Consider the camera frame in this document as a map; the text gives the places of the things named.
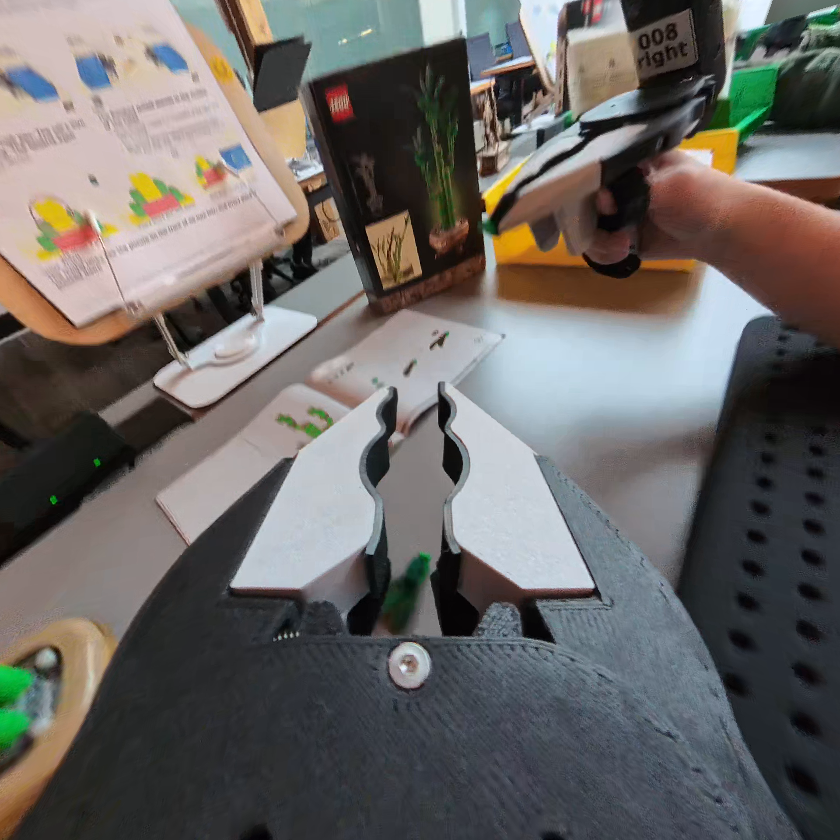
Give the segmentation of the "dark green cloth bundle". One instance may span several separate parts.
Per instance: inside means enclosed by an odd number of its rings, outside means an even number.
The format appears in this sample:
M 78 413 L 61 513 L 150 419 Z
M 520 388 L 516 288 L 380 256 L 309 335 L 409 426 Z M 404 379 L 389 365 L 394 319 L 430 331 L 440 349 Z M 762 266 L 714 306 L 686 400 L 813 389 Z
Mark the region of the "dark green cloth bundle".
M 782 60 L 769 119 L 795 131 L 839 131 L 839 23 L 809 24 Z

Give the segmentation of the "wooden book stand white base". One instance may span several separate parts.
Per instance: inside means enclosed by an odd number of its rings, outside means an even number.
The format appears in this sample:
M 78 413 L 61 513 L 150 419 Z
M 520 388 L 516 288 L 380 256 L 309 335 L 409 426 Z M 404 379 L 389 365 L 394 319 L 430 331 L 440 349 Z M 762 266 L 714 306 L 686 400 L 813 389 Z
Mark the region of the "wooden book stand white base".
M 203 33 L 186 25 L 205 58 L 224 56 Z M 174 358 L 155 376 L 154 386 L 190 408 L 215 404 L 309 334 L 318 323 L 316 317 L 267 307 L 264 300 L 264 261 L 299 240 L 308 228 L 309 210 L 281 149 L 254 104 L 253 107 L 262 125 L 254 133 L 258 140 L 271 142 L 275 152 L 266 155 L 270 163 L 275 167 L 280 167 L 280 161 L 285 163 L 286 169 L 279 172 L 279 178 L 289 189 L 289 198 L 299 213 L 297 222 L 289 226 L 283 244 L 250 260 L 235 273 L 159 308 L 142 312 L 138 317 L 118 311 L 83 329 L 75 329 L 37 292 L 27 288 L 15 269 L 2 264 L 2 307 L 33 332 L 67 344 L 107 343 L 143 322 L 154 321 Z

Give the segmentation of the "black lego set box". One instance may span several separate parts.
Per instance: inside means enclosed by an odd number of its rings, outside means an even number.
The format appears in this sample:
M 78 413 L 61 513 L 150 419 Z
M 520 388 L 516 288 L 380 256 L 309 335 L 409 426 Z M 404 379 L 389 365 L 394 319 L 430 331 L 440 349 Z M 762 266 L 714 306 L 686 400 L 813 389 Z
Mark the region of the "black lego set box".
M 306 80 L 300 99 L 371 309 L 483 272 L 464 37 Z

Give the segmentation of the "person's right forearm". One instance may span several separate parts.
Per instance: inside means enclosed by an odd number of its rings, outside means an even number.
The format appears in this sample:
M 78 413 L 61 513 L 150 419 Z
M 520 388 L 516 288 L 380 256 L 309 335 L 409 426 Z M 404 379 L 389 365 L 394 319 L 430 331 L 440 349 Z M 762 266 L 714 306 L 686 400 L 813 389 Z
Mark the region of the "person's right forearm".
M 781 319 L 838 349 L 838 211 L 727 175 L 708 179 L 699 259 Z

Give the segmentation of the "black partition panel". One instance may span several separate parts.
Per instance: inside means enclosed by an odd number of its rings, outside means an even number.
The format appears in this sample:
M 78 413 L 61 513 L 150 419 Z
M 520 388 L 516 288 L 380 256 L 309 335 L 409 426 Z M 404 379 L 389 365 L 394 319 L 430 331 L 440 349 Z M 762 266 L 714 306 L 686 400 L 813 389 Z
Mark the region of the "black partition panel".
M 257 112 L 297 99 L 311 48 L 303 35 L 255 47 L 253 102 Z

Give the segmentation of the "cluster of green leaf sprigs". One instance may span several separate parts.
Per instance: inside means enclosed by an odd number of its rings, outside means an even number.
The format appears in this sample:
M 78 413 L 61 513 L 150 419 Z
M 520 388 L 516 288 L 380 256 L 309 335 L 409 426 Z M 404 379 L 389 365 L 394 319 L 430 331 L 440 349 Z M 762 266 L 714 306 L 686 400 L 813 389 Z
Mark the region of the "cluster of green leaf sprigs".
M 391 635 L 402 634 L 412 621 L 430 566 L 430 554 L 420 552 L 404 573 L 390 583 L 382 604 L 381 619 Z

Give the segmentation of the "brown wooden model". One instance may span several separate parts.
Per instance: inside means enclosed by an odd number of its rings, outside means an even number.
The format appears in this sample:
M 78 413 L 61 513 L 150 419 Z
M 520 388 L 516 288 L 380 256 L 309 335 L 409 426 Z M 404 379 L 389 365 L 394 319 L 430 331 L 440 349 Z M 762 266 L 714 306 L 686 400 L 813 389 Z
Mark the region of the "brown wooden model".
M 488 78 L 470 87 L 474 106 L 474 141 L 479 177 L 499 174 L 509 163 L 511 144 L 502 136 L 498 119 L 495 80 Z

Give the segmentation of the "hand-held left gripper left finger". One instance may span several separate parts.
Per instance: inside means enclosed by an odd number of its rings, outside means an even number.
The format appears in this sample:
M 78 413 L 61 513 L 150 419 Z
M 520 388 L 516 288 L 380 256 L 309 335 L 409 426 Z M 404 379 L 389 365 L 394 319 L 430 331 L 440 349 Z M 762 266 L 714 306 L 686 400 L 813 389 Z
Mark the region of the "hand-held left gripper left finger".
M 328 603 L 353 635 L 372 634 L 389 588 L 378 484 L 390 467 L 397 390 L 384 386 L 293 459 L 229 589 Z

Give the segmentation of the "open instruction booklet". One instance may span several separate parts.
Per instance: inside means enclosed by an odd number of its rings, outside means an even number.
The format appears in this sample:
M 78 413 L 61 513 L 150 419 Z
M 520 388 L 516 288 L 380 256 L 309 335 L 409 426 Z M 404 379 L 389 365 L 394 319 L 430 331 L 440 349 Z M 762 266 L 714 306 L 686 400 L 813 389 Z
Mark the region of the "open instruction booklet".
M 484 329 L 404 310 L 350 350 L 280 391 L 241 431 L 156 497 L 190 544 L 282 460 L 386 386 L 397 390 L 398 447 L 437 400 L 438 383 L 458 384 L 502 341 Z

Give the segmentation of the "black box with green lights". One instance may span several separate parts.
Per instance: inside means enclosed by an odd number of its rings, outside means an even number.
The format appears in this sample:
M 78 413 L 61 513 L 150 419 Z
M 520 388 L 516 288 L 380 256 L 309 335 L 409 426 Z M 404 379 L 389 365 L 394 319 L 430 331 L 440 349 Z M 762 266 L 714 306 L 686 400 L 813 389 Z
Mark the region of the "black box with green lights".
M 133 446 L 98 414 L 76 415 L 1 479 L 1 563 L 70 515 L 100 485 L 134 466 Z

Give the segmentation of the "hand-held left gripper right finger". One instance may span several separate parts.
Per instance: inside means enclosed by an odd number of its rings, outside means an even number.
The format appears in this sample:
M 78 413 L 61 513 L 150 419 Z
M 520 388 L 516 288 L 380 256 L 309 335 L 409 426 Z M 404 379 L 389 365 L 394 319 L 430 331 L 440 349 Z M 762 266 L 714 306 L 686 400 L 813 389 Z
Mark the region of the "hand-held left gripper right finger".
M 537 602 L 596 594 L 543 460 L 454 385 L 437 387 L 444 502 L 434 599 L 445 636 L 470 636 L 495 604 L 519 615 Z

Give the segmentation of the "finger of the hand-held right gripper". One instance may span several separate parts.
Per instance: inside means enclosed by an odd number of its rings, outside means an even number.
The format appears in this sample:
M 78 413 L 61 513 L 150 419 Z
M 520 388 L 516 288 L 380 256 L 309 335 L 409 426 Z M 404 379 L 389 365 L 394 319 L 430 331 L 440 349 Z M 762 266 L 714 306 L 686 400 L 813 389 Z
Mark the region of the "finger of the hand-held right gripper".
M 530 179 L 567 160 L 601 161 L 601 154 L 593 140 L 584 140 L 577 134 L 562 134 L 538 148 L 518 175 Z M 497 207 L 490 215 L 497 222 Z
M 595 194 L 602 183 L 600 161 L 567 160 L 541 175 L 517 175 L 497 205 L 497 230 L 507 232 L 572 208 Z

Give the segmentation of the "black studded mat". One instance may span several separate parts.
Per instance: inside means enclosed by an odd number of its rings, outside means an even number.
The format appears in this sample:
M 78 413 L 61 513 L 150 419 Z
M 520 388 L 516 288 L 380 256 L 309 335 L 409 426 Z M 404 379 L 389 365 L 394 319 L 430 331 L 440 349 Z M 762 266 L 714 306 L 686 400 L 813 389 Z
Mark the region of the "black studded mat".
M 839 355 L 742 332 L 679 597 L 741 734 L 804 838 L 839 838 Z

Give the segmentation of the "green plastic bin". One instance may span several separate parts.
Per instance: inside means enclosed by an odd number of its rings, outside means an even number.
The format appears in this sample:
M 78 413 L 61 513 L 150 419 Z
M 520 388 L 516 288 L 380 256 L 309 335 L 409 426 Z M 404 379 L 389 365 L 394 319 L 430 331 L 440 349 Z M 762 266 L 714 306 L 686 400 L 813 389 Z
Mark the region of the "green plastic bin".
M 744 67 L 735 70 L 729 90 L 728 126 L 738 132 L 741 145 L 770 118 L 779 66 Z

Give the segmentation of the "person's right hand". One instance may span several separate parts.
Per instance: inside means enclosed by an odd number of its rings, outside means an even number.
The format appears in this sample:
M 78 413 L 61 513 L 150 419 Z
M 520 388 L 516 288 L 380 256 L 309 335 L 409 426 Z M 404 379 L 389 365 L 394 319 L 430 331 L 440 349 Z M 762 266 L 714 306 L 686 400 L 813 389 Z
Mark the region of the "person's right hand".
M 631 253 L 641 260 L 697 258 L 732 178 L 681 150 L 642 163 L 640 171 L 648 189 L 643 220 L 613 233 L 596 230 L 583 256 L 601 265 Z

